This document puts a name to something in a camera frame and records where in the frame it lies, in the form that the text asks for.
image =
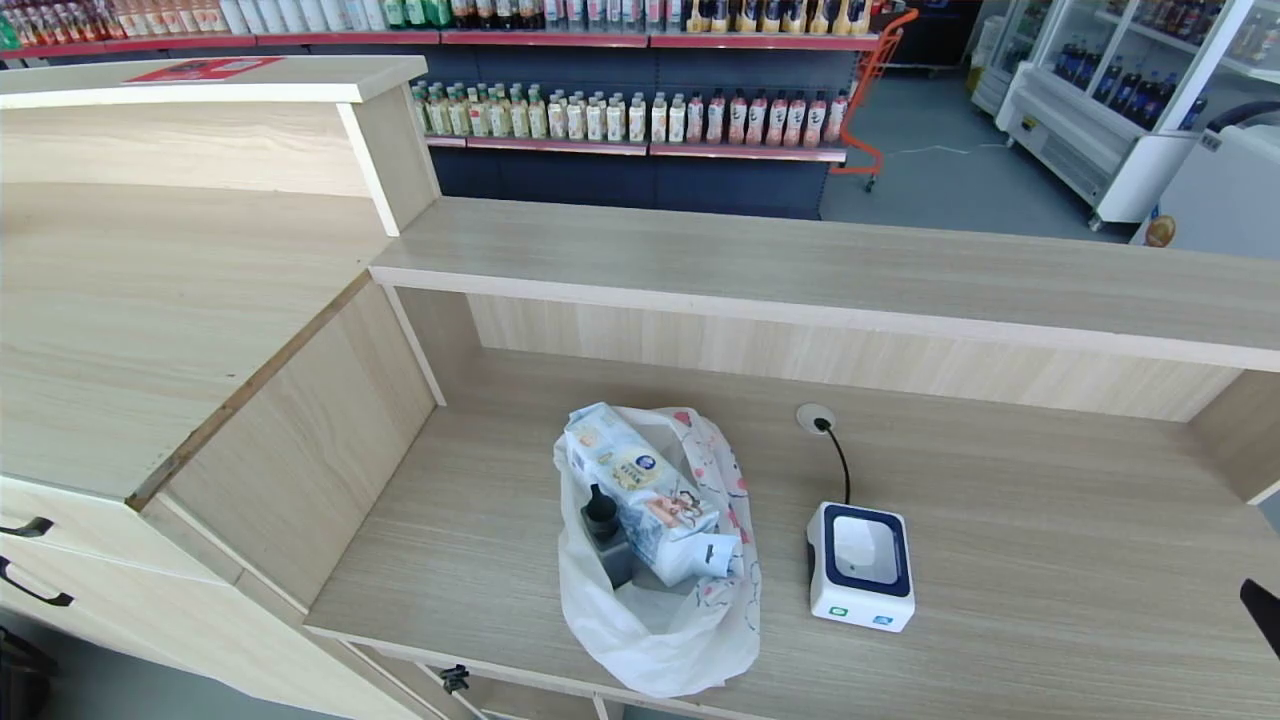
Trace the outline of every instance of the gray floor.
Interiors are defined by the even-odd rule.
[[[864,177],[833,177],[827,220],[1128,242],[1133,227],[1100,233],[1088,208],[1021,150],[1004,146],[991,118],[969,104],[959,77],[897,76],[881,82],[855,118],[855,135],[886,152],[873,192]],[[1280,497],[1263,505],[1280,530]],[[0,615],[61,664],[41,720],[324,720],[330,716],[252,700],[206,678],[127,657]],[[627,720],[676,716],[631,708]]]
[[[852,119],[884,152],[876,188],[865,176],[832,176],[824,220],[1128,242],[1135,225],[1087,227],[1088,205],[969,102],[957,74],[888,76]],[[850,164],[861,163],[854,154]]]

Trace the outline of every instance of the light wood countertop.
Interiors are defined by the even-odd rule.
[[[172,58],[8,72],[0,86],[0,109],[142,102],[364,102],[426,72],[426,60],[412,55],[292,55],[220,81],[125,83],[180,61]]]
[[[524,240],[536,256],[539,238]],[[1275,655],[1238,600],[1247,577],[1280,587],[1280,538],[1207,469],[1184,425],[480,352],[308,626],[639,700],[562,618],[552,443],[593,401],[691,405],[721,425],[749,482],[763,638],[749,673],[667,707],[805,720],[1280,716]],[[841,487],[831,443],[795,424],[809,400],[837,413],[854,501],[906,518],[918,610],[900,635],[809,615],[804,527]]]
[[[1280,370],[1280,264],[989,233],[442,199],[383,283]]]
[[[5,184],[5,474],[124,498],[387,243],[356,197]]]

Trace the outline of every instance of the red sticker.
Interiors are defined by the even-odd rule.
[[[187,60],[168,68],[160,68],[124,82],[184,82],[193,79],[227,79],[241,73],[256,70],[262,65],[279,63],[284,58],[210,58],[207,60]]]

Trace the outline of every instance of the counter drawer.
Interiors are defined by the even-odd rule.
[[[214,573],[147,525],[123,501],[0,474],[0,538],[32,542],[197,580]]]

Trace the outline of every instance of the checkout counter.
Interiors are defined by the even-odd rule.
[[[421,59],[124,82],[166,64],[4,73],[0,512],[52,525],[3,536],[0,605],[349,717],[1280,714],[1238,597],[1280,585],[1274,263],[440,197]],[[762,648],[723,688],[639,696],[564,624],[550,448],[599,400],[737,454]],[[901,634],[809,614],[808,401],[910,523]]]

